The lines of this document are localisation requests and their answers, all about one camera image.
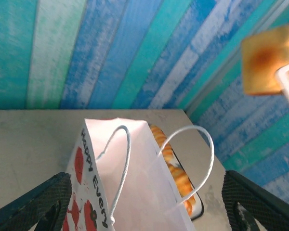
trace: croissant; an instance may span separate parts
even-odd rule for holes
[[[192,212],[193,212],[193,207],[191,205],[191,203],[187,200],[187,201],[184,201],[184,205],[185,205],[185,208],[187,210],[187,213],[188,215],[192,215]]]
[[[152,134],[158,146],[161,147],[164,141],[167,139],[166,135],[163,133],[163,131],[159,127],[155,125],[150,125],[150,129],[152,131]],[[183,169],[179,167],[175,167],[169,163],[174,158],[173,150],[169,143],[165,145],[165,148],[162,151],[162,155],[178,187],[180,195],[182,197],[188,195],[193,190],[192,185],[189,181],[188,175]],[[185,208],[189,215],[192,212],[192,205],[194,205],[195,203],[196,203],[196,200],[194,196],[190,197],[187,201],[184,202]]]
[[[154,139],[156,140],[158,146],[161,148],[167,137],[165,136],[164,132],[155,125],[150,125],[150,129],[153,133]],[[163,149],[162,155],[166,162],[169,162],[174,158],[173,150],[169,143],[167,143],[165,148]]]
[[[179,167],[175,167],[172,164],[167,163],[168,169],[178,187],[180,195],[186,196],[188,195],[192,190],[193,187],[189,181],[188,175],[185,173],[185,171]],[[188,201],[193,205],[196,203],[196,200],[194,196],[191,196]]]

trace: gift bag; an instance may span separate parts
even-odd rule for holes
[[[176,131],[161,150],[187,129],[202,128]],[[73,192],[63,231],[195,230],[184,201],[212,169],[212,140],[203,132],[211,144],[210,167],[200,185],[182,198],[146,121],[86,119],[66,171]]]

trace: gray table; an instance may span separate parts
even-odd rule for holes
[[[146,120],[166,135],[192,124],[182,110],[0,111],[0,208],[65,170],[84,118],[114,117]],[[209,147],[195,130],[178,135],[171,145],[197,184],[209,164]],[[194,221],[199,231],[230,230],[221,195],[224,173],[215,158],[212,173],[198,192],[205,209]]]

